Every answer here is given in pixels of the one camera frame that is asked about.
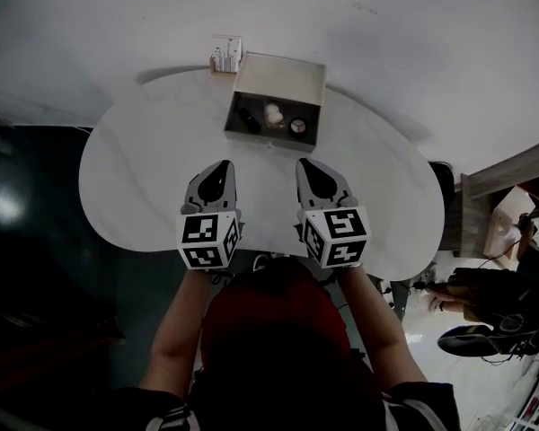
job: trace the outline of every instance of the person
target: person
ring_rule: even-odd
[[[400,321],[361,267],[337,268],[371,366],[311,272],[294,258],[236,276],[212,300],[188,270],[139,388],[107,405],[115,429],[458,430],[453,386],[428,383]],[[193,374],[201,335],[203,368]]]
[[[525,308],[539,312],[539,247],[535,226],[528,214],[517,224],[517,271],[487,268],[456,268],[446,283],[427,283],[432,312],[462,312],[464,319],[497,327],[508,314]]]

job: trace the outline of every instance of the table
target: table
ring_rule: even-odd
[[[227,138],[232,86],[208,70],[170,75],[102,116],[79,175],[84,212],[101,237],[132,251],[177,249],[175,218],[188,183],[229,159],[245,222],[238,248],[307,256],[293,225],[296,161],[308,155]],[[327,89],[311,158],[342,173],[367,209],[373,234],[367,272],[402,280],[429,264],[443,232],[443,199],[428,162],[398,131]]]

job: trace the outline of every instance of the wall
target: wall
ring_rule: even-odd
[[[455,172],[539,143],[539,0],[0,0],[0,112],[95,123],[135,81],[204,66],[212,33],[326,64]]]

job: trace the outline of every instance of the white cube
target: white cube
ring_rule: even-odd
[[[361,262],[371,240],[363,206],[304,211],[302,240],[322,268]]]
[[[240,240],[235,211],[180,215],[176,235],[188,269],[226,268]]]

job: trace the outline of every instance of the white floor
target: white floor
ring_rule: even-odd
[[[483,260],[455,259],[449,252],[438,253],[434,261],[437,281],[445,281],[456,267],[479,267],[483,263]],[[496,265],[490,262],[485,267],[496,268]],[[328,286],[328,289],[333,301],[341,306],[344,300],[339,288]],[[412,291],[403,320],[411,352],[421,370],[431,382],[454,385],[463,430],[504,429],[507,416],[517,413],[533,386],[539,363],[514,358],[496,367],[480,358],[449,355],[437,347],[437,339],[453,327],[470,323],[464,321],[461,313],[430,313],[428,307],[429,297]],[[348,307],[340,312],[348,325],[352,346],[363,350]]]

